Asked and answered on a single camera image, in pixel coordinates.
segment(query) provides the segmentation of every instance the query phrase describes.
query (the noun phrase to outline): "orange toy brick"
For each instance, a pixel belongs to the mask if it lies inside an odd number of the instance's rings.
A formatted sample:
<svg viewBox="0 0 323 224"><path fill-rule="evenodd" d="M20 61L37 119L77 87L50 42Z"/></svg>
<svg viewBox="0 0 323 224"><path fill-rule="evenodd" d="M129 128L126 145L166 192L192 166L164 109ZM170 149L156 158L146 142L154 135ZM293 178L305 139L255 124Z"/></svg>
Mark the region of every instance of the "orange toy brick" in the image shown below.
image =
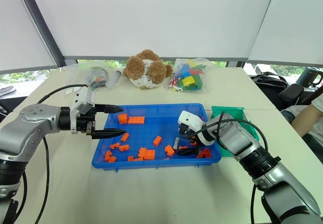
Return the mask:
<svg viewBox="0 0 323 224"><path fill-rule="evenodd" d="M145 124L145 117L129 117L128 124Z"/></svg>
<svg viewBox="0 0 323 224"><path fill-rule="evenodd" d="M143 161L143 157L136 158L133 161Z"/></svg>
<svg viewBox="0 0 323 224"><path fill-rule="evenodd" d="M212 157L210 149L208 148L204 149L204 153L205 153L205 157Z"/></svg>
<svg viewBox="0 0 323 224"><path fill-rule="evenodd" d="M128 140L128 138L129 138L129 133L125 133L125 134L123 134L121 141L126 142Z"/></svg>
<svg viewBox="0 0 323 224"><path fill-rule="evenodd" d="M108 162L111 156L112 156L112 152L110 150L106 151L104 160Z"/></svg>
<svg viewBox="0 0 323 224"><path fill-rule="evenodd" d="M138 157L144 157L145 151L146 151L146 148L145 147L141 147L139 149Z"/></svg>
<svg viewBox="0 0 323 224"><path fill-rule="evenodd" d="M115 149L116 147L119 147L119 146L120 146L120 143L117 142L115 144L110 145L110 149Z"/></svg>
<svg viewBox="0 0 323 224"><path fill-rule="evenodd" d="M119 121L119 124L127 124L128 123L128 115L127 114L119 114L118 121Z"/></svg>
<svg viewBox="0 0 323 224"><path fill-rule="evenodd" d="M167 145L165 147L165 152L167 154L167 156L171 157L175 154L175 151L173 150L173 148L170 145Z"/></svg>
<svg viewBox="0 0 323 224"><path fill-rule="evenodd" d="M144 160L154 160L155 159L155 150L145 150Z"/></svg>
<svg viewBox="0 0 323 224"><path fill-rule="evenodd" d="M108 162L115 162L117 161L117 157L111 156Z"/></svg>
<svg viewBox="0 0 323 224"><path fill-rule="evenodd" d="M155 147L158 147L161 141L162 141L162 138L160 136L156 136L155 140L153 141L153 145Z"/></svg>
<svg viewBox="0 0 323 224"><path fill-rule="evenodd" d="M129 150L129 144L119 146L119 150L120 150L120 152L128 151Z"/></svg>
<svg viewBox="0 0 323 224"><path fill-rule="evenodd" d="M188 146L180 146L180 147L178 148L178 150L186 149L186 148L188 148Z"/></svg>

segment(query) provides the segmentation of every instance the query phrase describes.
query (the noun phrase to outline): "backpack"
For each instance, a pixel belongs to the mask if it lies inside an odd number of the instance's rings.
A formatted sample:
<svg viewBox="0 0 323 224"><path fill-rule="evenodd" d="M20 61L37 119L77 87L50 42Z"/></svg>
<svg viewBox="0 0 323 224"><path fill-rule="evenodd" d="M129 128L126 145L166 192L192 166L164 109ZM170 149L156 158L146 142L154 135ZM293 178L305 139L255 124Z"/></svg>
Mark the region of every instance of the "backpack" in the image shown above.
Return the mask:
<svg viewBox="0 0 323 224"><path fill-rule="evenodd" d="M250 78L278 110L286 108L286 104L279 98L279 93L288 87L286 79L271 72L264 72Z"/></svg>

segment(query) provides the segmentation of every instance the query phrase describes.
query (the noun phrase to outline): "brown teddy bear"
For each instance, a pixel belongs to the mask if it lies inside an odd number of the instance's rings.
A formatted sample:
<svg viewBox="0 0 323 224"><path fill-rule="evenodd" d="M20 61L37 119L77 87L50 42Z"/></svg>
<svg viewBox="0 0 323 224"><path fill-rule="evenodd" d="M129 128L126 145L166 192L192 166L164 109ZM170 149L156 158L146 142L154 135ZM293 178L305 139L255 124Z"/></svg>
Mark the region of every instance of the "brown teddy bear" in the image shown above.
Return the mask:
<svg viewBox="0 0 323 224"><path fill-rule="evenodd" d="M162 60L152 50L146 49L136 56L131 56L123 75L141 89L160 86L164 78L173 73L170 65L164 65Z"/></svg>

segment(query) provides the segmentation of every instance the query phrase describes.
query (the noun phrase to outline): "bag of parts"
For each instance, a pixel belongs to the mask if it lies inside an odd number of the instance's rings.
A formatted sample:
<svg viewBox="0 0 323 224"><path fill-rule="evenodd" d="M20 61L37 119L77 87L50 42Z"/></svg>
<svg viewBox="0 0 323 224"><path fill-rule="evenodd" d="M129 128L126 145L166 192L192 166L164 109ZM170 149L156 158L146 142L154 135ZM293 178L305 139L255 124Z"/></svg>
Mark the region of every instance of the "bag of parts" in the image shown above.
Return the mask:
<svg viewBox="0 0 323 224"><path fill-rule="evenodd" d="M174 72L171 76L169 89L171 91L196 91L206 88L206 72L208 68L216 67L207 59L176 59Z"/></svg>

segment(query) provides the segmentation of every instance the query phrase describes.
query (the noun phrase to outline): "person's arm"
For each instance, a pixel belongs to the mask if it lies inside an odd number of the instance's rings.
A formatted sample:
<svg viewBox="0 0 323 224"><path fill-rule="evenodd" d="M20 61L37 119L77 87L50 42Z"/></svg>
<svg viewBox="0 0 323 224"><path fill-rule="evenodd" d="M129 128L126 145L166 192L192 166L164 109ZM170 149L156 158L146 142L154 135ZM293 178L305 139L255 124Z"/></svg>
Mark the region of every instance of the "person's arm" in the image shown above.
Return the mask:
<svg viewBox="0 0 323 224"><path fill-rule="evenodd" d="M293 120L292 127L301 137L308 133L317 120L323 116L323 112L310 104Z"/></svg>

